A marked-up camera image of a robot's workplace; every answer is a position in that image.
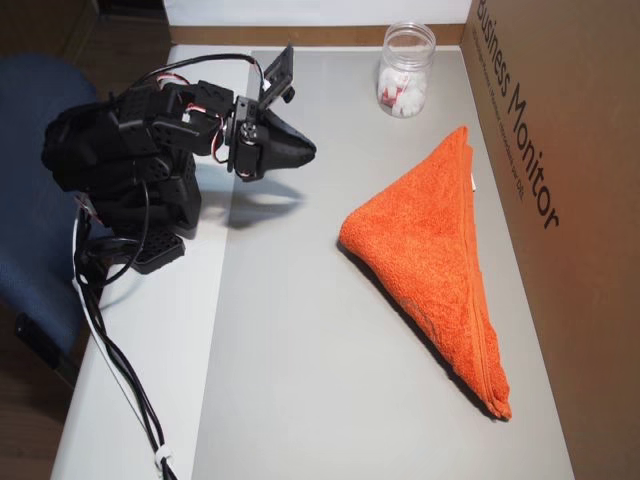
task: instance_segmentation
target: orange towel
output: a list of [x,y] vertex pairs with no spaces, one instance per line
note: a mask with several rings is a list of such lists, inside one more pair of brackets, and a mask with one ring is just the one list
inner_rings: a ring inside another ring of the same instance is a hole
[[498,418],[509,385],[478,265],[467,128],[345,220],[340,243],[360,257],[454,371]]

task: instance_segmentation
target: brown cardboard box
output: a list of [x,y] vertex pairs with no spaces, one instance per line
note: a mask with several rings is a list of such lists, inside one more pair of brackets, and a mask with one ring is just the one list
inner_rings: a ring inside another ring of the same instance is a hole
[[640,478],[640,4],[474,0],[462,50],[576,478]]

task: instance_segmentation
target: black cable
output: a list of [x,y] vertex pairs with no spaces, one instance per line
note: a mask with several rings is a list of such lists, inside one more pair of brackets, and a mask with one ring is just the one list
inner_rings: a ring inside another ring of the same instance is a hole
[[[138,256],[140,255],[140,252],[142,252],[142,249],[144,248],[144,242],[147,240],[147,233],[149,232],[149,216],[150,216],[151,206],[149,204],[149,189],[147,188],[147,182],[142,180],[140,182],[140,186],[142,187],[142,191],[144,193],[144,220],[142,224],[142,234],[140,235],[140,239],[137,240],[138,247],[136,248],[135,253],[129,257],[129,260],[127,261],[127,263],[125,263],[125,265],[120,270],[118,270],[115,274],[113,274],[111,277],[107,278],[103,282],[89,281],[87,279],[86,280],[87,285],[89,285],[92,288],[102,288],[106,285],[109,285],[115,282],[120,277],[122,277],[127,272],[127,270],[129,270],[131,266],[135,263],[135,261],[138,259]],[[104,244],[106,243],[106,241],[124,243],[124,242],[131,242],[132,239],[122,238],[122,237],[103,237],[99,239],[89,240],[89,242],[92,242],[90,245],[99,245],[100,243]],[[88,255],[91,255],[88,248],[83,249],[83,251],[87,252]]]
[[[142,250],[142,246],[144,245],[145,235],[146,231],[148,230],[149,223],[149,197],[146,184],[143,185],[143,189],[145,191],[146,213],[143,226],[143,235],[138,242],[136,253],[131,257],[132,259],[134,259],[134,261],[137,255]],[[89,321],[92,323],[96,333],[100,337],[100,340],[103,342],[110,360],[131,387],[131,391],[133,392],[138,404],[138,409],[140,410],[140,416],[143,422],[144,430],[149,440],[149,444],[151,445],[151,448],[155,453],[157,452],[158,448],[160,448],[160,446],[164,445],[164,432],[162,430],[162,426],[160,425],[158,416],[156,415],[149,397],[147,396],[147,393],[144,390],[144,387],[142,386],[138,375],[133,369],[133,366],[131,365],[125,354],[122,352],[122,350],[120,350],[120,348],[115,344],[115,342],[113,342],[113,340],[111,340],[111,338],[107,334],[107,329],[104,324],[104,319],[102,318],[102,313],[100,312],[98,304],[98,297],[94,291],[95,286],[88,284],[86,282],[86,278],[83,278],[86,276],[83,274],[84,264],[81,259],[86,256],[87,245],[92,245],[92,240],[88,239],[90,231],[91,219],[83,210],[80,210],[75,238],[76,252],[74,256],[74,263],[76,266],[76,281],[80,286],[80,293],[84,299]],[[123,246],[127,243],[130,244],[129,239],[120,237],[113,237],[113,239],[121,242]],[[166,458],[163,458],[161,460],[160,467],[164,480],[177,480],[174,472],[171,470],[171,468],[169,468]]]
[[155,77],[159,73],[167,72],[169,70],[175,70],[176,68],[186,67],[187,65],[193,65],[196,63],[209,62],[214,60],[244,60],[245,62],[249,62],[252,65],[256,65],[258,70],[260,71],[260,91],[262,91],[262,87],[264,85],[264,72],[262,71],[262,67],[258,60],[251,55],[245,55],[243,53],[212,53],[209,55],[201,55],[199,57],[188,58],[186,60],[181,60],[179,62],[170,63],[165,65],[164,67],[156,68],[148,73],[145,73],[142,77],[131,84],[131,87],[137,87],[142,83],[146,82],[148,79]]

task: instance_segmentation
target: chair backrest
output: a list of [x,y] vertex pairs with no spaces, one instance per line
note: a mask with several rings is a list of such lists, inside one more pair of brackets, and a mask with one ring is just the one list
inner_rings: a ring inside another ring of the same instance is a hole
[[71,280],[75,205],[40,156],[61,111],[96,100],[82,74],[35,54],[0,60],[0,297],[67,352],[82,319]]

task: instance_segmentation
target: white cable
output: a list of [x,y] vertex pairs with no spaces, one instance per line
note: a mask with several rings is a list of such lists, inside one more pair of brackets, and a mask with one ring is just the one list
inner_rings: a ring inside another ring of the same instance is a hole
[[[78,292],[78,297],[80,298],[80,303],[82,304],[82,310],[84,312],[85,320],[89,324],[89,329],[91,330],[91,336],[93,337],[93,340],[96,342],[96,345],[98,346],[98,350],[100,350],[100,353],[102,354],[102,358],[104,359],[105,363],[107,364],[107,367],[109,367],[109,370],[111,371],[111,374],[113,375],[113,378],[115,379],[116,383],[120,387],[120,390],[122,391],[122,394],[124,395],[124,397],[127,399],[127,402],[129,402],[129,406],[131,407],[131,410],[133,410],[133,413],[135,413],[135,415],[136,415],[136,417],[138,419],[138,422],[140,423],[140,426],[142,427],[142,429],[144,430],[144,432],[146,434],[147,432],[146,432],[146,429],[145,429],[145,426],[144,426],[144,421],[142,420],[142,414],[140,413],[140,410],[138,409],[138,406],[137,406],[135,400],[132,398],[131,386],[128,383],[126,383],[126,381],[122,377],[122,374],[118,371],[116,366],[113,364],[113,362],[111,361],[111,358],[109,358],[109,354],[107,353],[107,347],[105,346],[104,342],[102,341],[102,339],[98,335],[98,332],[96,332],[96,329],[95,329],[95,327],[93,325],[93,322],[91,321],[91,317],[89,315],[89,310],[87,308],[87,304],[85,303],[85,300],[84,300],[84,295],[82,295],[82,290],[81,290],[80,285],[78,285],[78,282],[76,280],[76,262],[75,262],[75,258],[76,258],[76,237],[77,237],[77,231],[78,231],[78,220],[79,220],[79,217],[80,217],[80,209],[78,209],[78,212],[76,214],[76,220],[75,220],[75,222],[73,222],[73,241],[72,241],[72,249],[71,249],[71,254],[72,254],[71,258],[72,258],[72,263],[73,263],[73,280],[72,280],[73,287],[76,289],[76,292]],[[169,449],[169,447],[167,447],[166,444],[161,445],[161,447],[155,452],[156,466],[158,467],[158,470],[162,470],[162,467],[160,465],[160,461],[163,458],[166,458],[167,459],[167,466],[173,472],[175,477],[178,478],[178,476],[175,474],[175,470],[173,470],[173,465],[170,465],[170,463],[169,463],[171,456],[172,456],[172,453],[171,453],[171,450]]]

